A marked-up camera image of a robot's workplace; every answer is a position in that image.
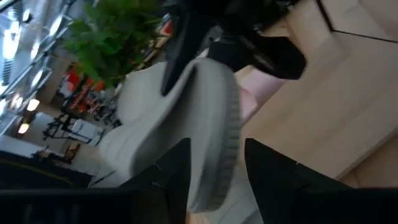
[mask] potted plant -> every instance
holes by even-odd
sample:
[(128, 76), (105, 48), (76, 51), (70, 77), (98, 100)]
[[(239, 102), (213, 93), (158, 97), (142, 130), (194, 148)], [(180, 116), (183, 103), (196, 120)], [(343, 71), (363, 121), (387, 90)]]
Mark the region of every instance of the potted plant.
[(87, 22), (75, 20), (65, 48), (75, 54), (77, 74), (84, 73), (106, 86), (125, 79), (140, 65), (142, 51), (156, 39), (161, 21), (154, 15), (155, 0), (100, 0), (96, 7), (86, 6)]

